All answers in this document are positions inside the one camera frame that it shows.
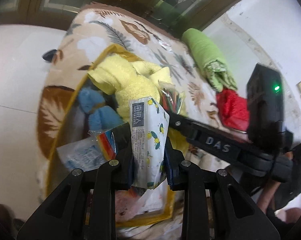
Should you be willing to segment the person's right hand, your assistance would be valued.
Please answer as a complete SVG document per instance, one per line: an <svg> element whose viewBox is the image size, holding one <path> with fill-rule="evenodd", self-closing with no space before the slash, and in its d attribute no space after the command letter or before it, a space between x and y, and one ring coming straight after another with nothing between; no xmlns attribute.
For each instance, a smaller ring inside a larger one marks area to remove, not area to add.
<svg viewBox="0 0 301 240"><path fill-rule="evenodd" d="M266 183L264 189L262 190L262 193L257 200L257 206L264 214L266 214L267 208L269 207L271 200L273 199L280 184L281 183L278 181L270 180Z"/></svg>

